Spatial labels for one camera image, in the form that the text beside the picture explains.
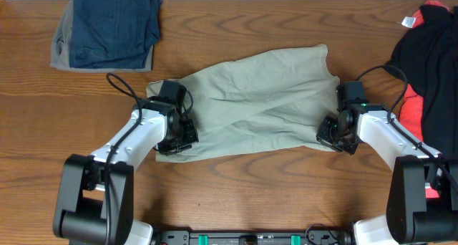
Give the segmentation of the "khaki shorts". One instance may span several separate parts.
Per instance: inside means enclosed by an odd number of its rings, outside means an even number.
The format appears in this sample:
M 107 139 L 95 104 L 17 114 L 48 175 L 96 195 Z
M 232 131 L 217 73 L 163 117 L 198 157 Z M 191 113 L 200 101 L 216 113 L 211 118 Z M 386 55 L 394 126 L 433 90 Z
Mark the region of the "khaki shorts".
M 340 82 L 327 55 L 325 44 L 275 49 L 183 77 L 178 82 L 189 92 L 185 106 L 199 141 L 156 159 L 187 163 L 302 146 L 325 151 L 316 134 L 325 116 L 337 113 Z

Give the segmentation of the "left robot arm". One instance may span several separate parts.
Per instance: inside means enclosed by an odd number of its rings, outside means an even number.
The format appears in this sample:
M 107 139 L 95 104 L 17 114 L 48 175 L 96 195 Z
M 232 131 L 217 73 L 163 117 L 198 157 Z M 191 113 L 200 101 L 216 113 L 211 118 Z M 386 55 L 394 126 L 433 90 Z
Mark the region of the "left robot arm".
M 151 226 L 134 225 L 135 171 L 152 149 L 179 153 L 198 141 L 189 112 L 176 100 L 138 100 L 109 142 L 90 155 L 70 155 L 62 171 L 54 235 L 83 244 L 148 244 Z

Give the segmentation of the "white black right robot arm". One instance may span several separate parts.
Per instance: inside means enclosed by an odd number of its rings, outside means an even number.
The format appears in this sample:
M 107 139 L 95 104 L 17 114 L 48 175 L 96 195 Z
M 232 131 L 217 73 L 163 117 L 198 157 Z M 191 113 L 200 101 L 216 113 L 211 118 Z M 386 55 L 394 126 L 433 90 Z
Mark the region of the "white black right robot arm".
M 457 159 L 415 138 L 383 105 L 344 105 L 323 119 L 316 139 L 349 154 L 366 143 L 392 171 L 386 213 L 354 224 L 356 244 L 457 240 Z

